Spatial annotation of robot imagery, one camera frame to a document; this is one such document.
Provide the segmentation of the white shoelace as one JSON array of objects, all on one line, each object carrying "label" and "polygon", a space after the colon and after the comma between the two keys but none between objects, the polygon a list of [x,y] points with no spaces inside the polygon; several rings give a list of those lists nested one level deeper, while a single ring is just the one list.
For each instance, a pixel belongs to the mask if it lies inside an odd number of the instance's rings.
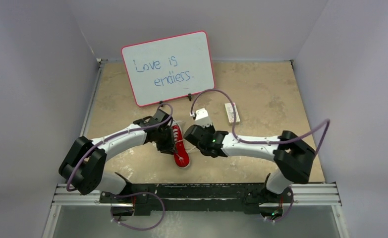
[{"label": "white shoelace", "polygon": [[[184,126],[186,125],[186,122],[183,121],[183,120],[174,120],[172,124],[175,124],[175,125],[178,125],[180,131],[181,131],[181,137],[183,137],[183,128]],[[177,140],[177,143],[184,143],[185,139],[181,138],[181,139],[178,139]],[[197,148],[196,147],[191,147],[187,150],[187,153],[190,154],[190,153],[193,153],[194,151],[196,151]]]}]

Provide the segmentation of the red canvas sneaker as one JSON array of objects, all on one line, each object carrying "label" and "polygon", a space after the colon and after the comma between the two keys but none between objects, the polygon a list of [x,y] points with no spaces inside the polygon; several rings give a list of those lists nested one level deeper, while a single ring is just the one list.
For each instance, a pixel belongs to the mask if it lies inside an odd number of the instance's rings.
[{"label": "red canvas sneaker", "polygon": [[179,168],[187,168],[190,164],[189,155],[185,149],[184,143],[177,143],[181,139],[181,131],[178,125],[172,124],[172,134],[174,138],[175,152],[173,153],[174,161]]}]

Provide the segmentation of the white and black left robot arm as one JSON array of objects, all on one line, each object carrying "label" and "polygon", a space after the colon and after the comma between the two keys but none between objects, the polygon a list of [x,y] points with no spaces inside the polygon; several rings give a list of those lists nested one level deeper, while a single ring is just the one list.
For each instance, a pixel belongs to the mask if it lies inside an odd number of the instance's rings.
[{"label": "white and black left robot arm", "polygon": [[135,120],[126,128],[99,138],[78,137],[59,167],[68,192],[87,195],[94,190],[111,193],[120,203],[131,198],[128,181],[117,173],[105,171],[106,162],[133,147],[154,142],[164,154],[175,151],[171,114],[157,109],[153,116]]}]

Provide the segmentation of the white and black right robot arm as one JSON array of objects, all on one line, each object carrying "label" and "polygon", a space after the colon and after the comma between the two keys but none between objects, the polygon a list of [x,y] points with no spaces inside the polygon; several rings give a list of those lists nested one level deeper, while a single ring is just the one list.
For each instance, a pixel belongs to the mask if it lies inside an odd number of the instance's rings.
[{"label": "white and black right robot arm", "polygon": [[262,196],[273,202],[293,183],[307,184],[316,151],[291,131],[279,136],[235,136],[228,131],[217,131],[213,126],[190,126],[184,139],[202,155],[212,158],[246,156],[268,160],[277,165],[262,188]]}]

